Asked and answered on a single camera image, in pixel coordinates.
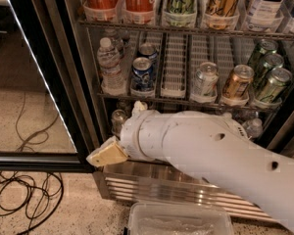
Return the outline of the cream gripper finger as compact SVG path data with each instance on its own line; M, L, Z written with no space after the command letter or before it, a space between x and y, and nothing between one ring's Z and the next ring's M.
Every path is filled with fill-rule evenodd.
M88 155L86 160L91 165L100 167L123 163L127 158L128 155L120 145L119 139L113 136Z
M142 111L146 111L147 109L148 109L148 105L146 102L136 101L131 111L131 115L134 116Z

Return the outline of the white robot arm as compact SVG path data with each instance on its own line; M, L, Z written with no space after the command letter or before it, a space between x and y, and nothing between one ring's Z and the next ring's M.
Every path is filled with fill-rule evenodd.
M87 157L94 166L128 159L160 160L193 178L204 178L294 232L294 159L251 142L230 117L136 108L122 125L121 137L108 139Z

